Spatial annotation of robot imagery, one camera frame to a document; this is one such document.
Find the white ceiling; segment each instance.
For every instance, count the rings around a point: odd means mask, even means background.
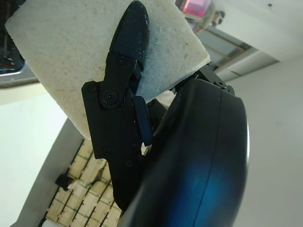
[[[303,55],[303,1],[214,0],[226,13],[217,28],[279,61]]]

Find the dark rubber tip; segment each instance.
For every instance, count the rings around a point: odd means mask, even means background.
[[[133,1],[120,20],[110,51],[137,59],[143,71],[149,35],[147,10],[140,1]]]

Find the pink light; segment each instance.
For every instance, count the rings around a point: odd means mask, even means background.
[[[186,0],[183,12],[198,17],[204,16],[211,0]]]

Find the white wall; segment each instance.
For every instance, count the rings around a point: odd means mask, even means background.
[[[0,226],[13,224],[66,115],[42,94],[0,105]]]
[[[217,9],[226,13],[218,29],[279,61],[303,54],[303,1],[214,1]]]
[[[229,83],[247,109],[250,167],[234,227],[303,223],[303,58]]]

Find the white foam sponge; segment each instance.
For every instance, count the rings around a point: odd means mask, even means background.
[[[27,0],[6,28],[33,73],[90,138],[81,88],[102,81],[109,47],[132,0]],[[141,0],[150,45],[137,95],[149,101],[210,59],[172,0]]]

